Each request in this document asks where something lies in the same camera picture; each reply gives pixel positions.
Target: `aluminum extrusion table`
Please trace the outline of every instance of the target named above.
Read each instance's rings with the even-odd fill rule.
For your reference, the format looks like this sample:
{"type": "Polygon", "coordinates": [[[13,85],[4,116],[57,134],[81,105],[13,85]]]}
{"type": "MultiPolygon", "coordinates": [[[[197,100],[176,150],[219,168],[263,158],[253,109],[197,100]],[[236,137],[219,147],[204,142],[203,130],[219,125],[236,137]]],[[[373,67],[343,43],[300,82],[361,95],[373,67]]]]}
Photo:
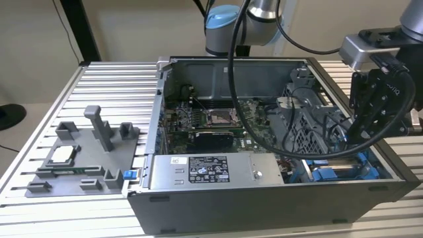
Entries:
{"type": "MultiPolygon", "coordinates": [[[[351,69],[340,61],[320,64],[349,95],[351,69]]],[[[101,117],[110,126],[129,121],[141,129],[133,168],[141,167],[156,80],[155,62],[93,62],[78,67],[0,180],[0,237],[145,236],[123,195],[25,198],[24,187],[54,143],[58,122],[89,127],[82,115],[86,105],[101,106],[101,117]]],[[[423,180],[423,136],[388,138],[387,142],[423,180]]],[[[377,205],[353,224],[184,237],[421,238],[423,185],[400,201],[377,205]]]]}

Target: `connector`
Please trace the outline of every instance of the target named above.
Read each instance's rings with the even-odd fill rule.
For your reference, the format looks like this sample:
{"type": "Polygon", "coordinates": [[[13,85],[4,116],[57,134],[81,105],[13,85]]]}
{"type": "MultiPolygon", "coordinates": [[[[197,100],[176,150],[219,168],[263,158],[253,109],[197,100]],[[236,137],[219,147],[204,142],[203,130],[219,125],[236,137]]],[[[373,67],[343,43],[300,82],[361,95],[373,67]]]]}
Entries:
{"type": "Polygon", "coordinates": [[[408,72],[405,64],[401,63],[389,53],[376,53],[369,56],[384,74],[389,74],[393,77],[400,72],[408,72]]]}

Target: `cable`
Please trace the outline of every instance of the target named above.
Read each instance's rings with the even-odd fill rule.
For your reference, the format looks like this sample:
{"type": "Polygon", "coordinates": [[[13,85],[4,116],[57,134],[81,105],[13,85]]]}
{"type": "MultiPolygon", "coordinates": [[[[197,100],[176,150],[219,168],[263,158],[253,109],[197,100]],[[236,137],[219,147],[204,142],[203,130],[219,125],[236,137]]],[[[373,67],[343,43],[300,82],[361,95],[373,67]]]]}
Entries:
{"type": "Polygon", "coordinates": [[[289,133],[291,133],[291,130],[292,130],[292,127],[293,127],[293,120],[295,120],[295,104],[293,104],[293,100],[292,100],[292,93],[291,93],[291,107],[292,107],[292,112],[291,112],[291,119],[289,119],[289,124],[288,124],[288,127],[287,127],[287,131],[285,131],[285,134],[284,134],[284,136],[283,136],[283,139],[281,139],[281,148],[287,151],[287,149],[285,149],[285,140],[287,140],[287,138],[288,138],[288,135],[289,135],[289,133]]]}
{"type": "Polygon", "coordinates": [[[66,32],[68,42],[69,42],[70,49],[72,49],[72,52],[73,52],[73,55],[74,55],[74,57],[76,57],[76,61],[77,61],[77,64],[78,64],[80,60],[78,60],[78,57],[77,57],[76,52],[74,52],[74,49],[73,49],[69,32],[68,32],[68,29],[66,29],[66,27],[65,27],[64,21],[62,21],[62,19],[61,19],[61,16],[60,16],[60,13],[58,13],[58,10],[57,10],[57,6],[56,6],[54,0],[52,0],[52,2],[53,2],[53,5],[54,5],[54,10],[56,10],[56,13],[57,13],[57,16],[58,16],[58,19],[60,19],[60,23],[61,23],[61,25],[62,25],[62,27],[64,27],[64,30],[65,30],[65,32],[66,32]]]}
{"type": "MultiPolygon", "coordinates": [[[[293,89],[291,95],[293,94],[293,92],[295,92],[297,89],[308,89],[308,90],[311,90],[311,91],[316,94],[316,91],[315,91],[312,88],[301,86],[301,87],[297,87],[297,88],[293,89]]],[[[323,126],[323,123],[317,121],[315,115],[312,114],[312,111],[313,111],[313,109],[311,110],[311,113],[309,113],[311,118],[313,119],[313,121],[317,123],[319,126],[323,126]]]]}
{"type": "Polygon", "coordinates": [[[277,16],[276,17],[276,25],[277,25],[277,28],[279,28],[279,31],[280,31],[283,37],[289,41],[289,43],[292,45],[295,45],[297,48],[300,48],[301,50],[304,50],[305,52],[316,54],[316,55],[331,55],[331,54],[339,52],[340,48],[336,48],[331,51],[315,51],[315,50],[301,46],[297,42],[295,42],[295,40],[288,36],[288,34],[285,33],[285,31],[281,27],[280,18],[279,18],[279,6],[280,6],[280,0],[277,0],[277,4],[276,4],[276,16],[277,16]]]}
{"type": "Polygon", "coordinates": [[[8,147],[5,147],[5,146],[2,146],[2,145],[0,145],[0,148],[6,149],[6,150],[10,150],[10,151],[13,151],[13,152],[17,152],[17,153],[18,153],[18,150],[14,150],[14,149],[12,149],[12,148],[8,148],[8,147]]]}
{"type": "Polygon", "coordinates": [[[345,122],[345,121],[349,120],[349,119],[351,119],[351,118],[347,117],[345,119],[341,119],[339,122],[336,122],[336,121],[332,120],[332,121],[335,122],[335,125],[332,125],[332,126],[329,127],[328,134],[327,134],[327,137],[325,137],[325,140],[327,140],[327,141],[331,139],[331,134],[332,134],[332,131],[333,131],[333,129],[335,129],[336,126],[340,126],[340,128],[344,129],[344,130],[348,130],[347,127],[345,127],[341,123],[345,122]]]}
{"type": "Polygon", "coordinates": [[[200,10],[201,16],[205,17],[205,11],[204,11],[204,7],[203,7],[203,5],[201,5],[200,0],[192,0],[192,1],[193,1],[193,3],[196,4],[196,6],[197,6],[197,8],[199,8],[199,10],[200,10]]]}
{"type": "Polygon", "coordinates": [[[236,17],[235,20],[235,26],[233,26],[233,31],[232,31],[232,37],[231,37],[231,44],[229,44],[229,51],[228,51],[228,68],[227,68],[227,73],[228,73],[228,86],[229,86],[229,91],[231,91],[231,98],[232,98],[232,103],[236,109],[236,113],[237,113],[237,117],[244,125],[244,128],[248,132],[248,134],[251,135],[252,139],[256,141],[256,143],[259,145],[261,145],[261,147],[264,149],[267,149],[268,151],[285,156],[285,157],[291,157],[292,159],[299,159],[299,160],[328,160],[328,159],[336,159],[344,156],[348,156],[351,154],[355,154],[357,152],[360,152],[361,150],[367,149],[372,144],[375,144],[380,139],[383,139],[384,134],[391,130],[391,127],[395,125],[395,123],[403,119],[403,116],[405,114],[405,112],[408,111],[408,109],[411,108],[411,105],[413,103],[413,98],[415,98],[415,94],[416,94],[416,89],[415,89],[415,83],[413,80],[411,78],[411,76],[408,75],[407,72],[399,72],[395,75],[400,78],[400,81],[405,84],[404,87],[404,101],[400,107],[400,110],[397,111],[397,114],[393,116],[393,118],[391,119],[391,121],[387,123],[385,127],[360,145],[332,153],[332,154],[296,154],[284,150],[280,150],[275,147],[272,147],[271,145],[268,145],[265,143],[265,141],[257,137],[257,135],[255,134],[248,121],[245,119],[245,115],[244,112],[240,108],[239,102],[237,102],[237,95],[236,95],[236,89],[235,89],[235,80],[233,80],[233,53],[235,53],[235,47],[236,47],[236,37],[237,37],[237,31],[240,28],[240,23],[247,11],[247,7],[249,4],[251,0],[244,0],[240,11],[239,11],[239,15],[236,17]]]}
{"type": "Polygon", "coordinates": [[[213,5],[213,0],[207,0],[207,3],[205,3],[205,14],[204,14],[204,35],[205,35],[205,25],[207,25],[207,19],[209,17],[209,12],[211,12],[211,8],[212,8],[212,5],[213,5]]]}

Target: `beige wall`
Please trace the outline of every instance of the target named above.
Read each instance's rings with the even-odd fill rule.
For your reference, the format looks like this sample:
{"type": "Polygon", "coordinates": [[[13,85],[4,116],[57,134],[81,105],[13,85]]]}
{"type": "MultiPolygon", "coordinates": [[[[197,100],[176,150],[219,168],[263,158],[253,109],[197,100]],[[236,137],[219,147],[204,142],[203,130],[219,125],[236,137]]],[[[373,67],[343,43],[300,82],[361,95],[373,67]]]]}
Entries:
{"type": "MultiPolygon", "coordinates": [[[[397,24],[408,2],[288,1],[297,3],[289,35],[305,46],[321,50],[339,46],[347,33],[397,24]],[[312,29],[317,29],[317,33],[311,37],[312,29]]],[[[160,55],[203,55],[203,21],[192,0],[82,2],[104,60],[153,61],[160,55]]],[[[216,0],[216,4],[240,2],[216,0]]],[[[291,45],[284,46],[284,56],[307,55],[291,45]]],[[[272,53],[273,46],[252,49],[253,56],[271,56],[272,53]]],[[[74,69],[76,59],[50,0],[1,0],[0,103],[52,102],[74,69]]]]}
{"type": "Polygon", "coordinates": [[[50,0],[1,0],[0,103],[53,101],[76,66],[50,0]]]}
{"type": "MultiPolygon", "coordinates": [[[[409,0],[287,0],[295,1],[295,14],[288,34],[313,50],[331,50],[343,43],[347,34],[361,29],[399,25],[399,17],[409,0]]],[[[321,60],[340,59],[337,54],[316,56],[289,43],[283,45],[283,56],[313,56],[321,60]]]]}

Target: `power supply label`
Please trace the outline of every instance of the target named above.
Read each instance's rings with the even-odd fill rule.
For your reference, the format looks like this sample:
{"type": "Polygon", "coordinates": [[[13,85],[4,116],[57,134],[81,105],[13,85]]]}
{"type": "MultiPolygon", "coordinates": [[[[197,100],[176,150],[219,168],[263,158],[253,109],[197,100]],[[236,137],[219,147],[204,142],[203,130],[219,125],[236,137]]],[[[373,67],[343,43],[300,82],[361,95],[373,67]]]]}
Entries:
{"type": "Polygon", "coordinates": [[[229,182],[229,167],[225,156],[197,156],[188,159],[191,183],[229,182]]]}

